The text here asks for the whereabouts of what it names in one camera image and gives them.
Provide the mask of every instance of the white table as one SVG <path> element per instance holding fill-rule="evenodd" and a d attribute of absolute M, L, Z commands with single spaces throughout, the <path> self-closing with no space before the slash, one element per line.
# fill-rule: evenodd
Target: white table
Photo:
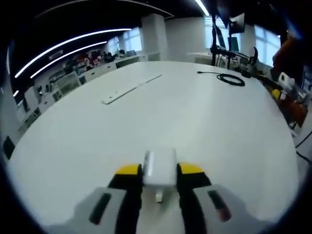
<path fill-rule="evenodd" d="M 69 220 L 95 188 L 127 163 L 143 163 L 156 145 L 198 164 L 258 220 L 276 222 L 298 188 L 295 148 L 277 105 L 256 79 L 230 86 L 213 74 L 238 73 L 182 62 L 134 63 L 83 85 L 49 108 L 17 144 L 8 172 L 33 217 Z M 161 77 L 109 105 L 112 90 Z M 158 210 L 142 195 L 137 233 L 182 233 L 178 195 Z"/>

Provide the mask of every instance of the ceiling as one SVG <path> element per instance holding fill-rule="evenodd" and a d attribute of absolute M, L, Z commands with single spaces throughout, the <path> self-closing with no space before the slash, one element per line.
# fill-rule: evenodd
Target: ceiling
<path fill-rule="evenodd" d="M 10 59 L 11 73 L 16 74 L 32 58 L 60 42 L 100 30 L 137 27 L 141 24 L 141 18 L 151 13 L 160 14 L 165 19 L 203 16 L 194 0 L 133 1 L 28 0 L 19 3 L 18 7 L 13 5 L 15 2 L 12 3 L 12 15 L 9 20 L 6 19 L 3 28 L 7 42 L 14 40 Z M 248 24 L 258 24 L 276 33 L 285 29 L 282 18 L 268 4 L 258 4 L 255 0 L 222 1 L 230 6 L 233 17 L 245 12 Z M 202 2 L 208 6 L 212 0 Z M 79 42 L 69 43 L 62 49 L 65 54 L 121 34 L 122 32 L 87 37 Z M 47 58 L 39 59 L 21 76 L 13 78 L 13 89 L 22 90 L 29 86 L 29 77 L 47 63 Z"/>

